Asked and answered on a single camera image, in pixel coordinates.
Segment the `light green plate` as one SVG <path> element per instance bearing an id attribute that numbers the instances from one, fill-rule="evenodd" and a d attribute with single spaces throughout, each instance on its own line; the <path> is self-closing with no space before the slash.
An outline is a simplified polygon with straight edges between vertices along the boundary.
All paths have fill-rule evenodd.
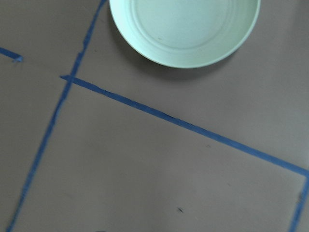
<path id="1" fill-rule="evenodd" d="M 145 58 L 172 68 L 200 68 L 233 54 L 260 12 L 258 0 L 112 0 L 113 21 Z"/>

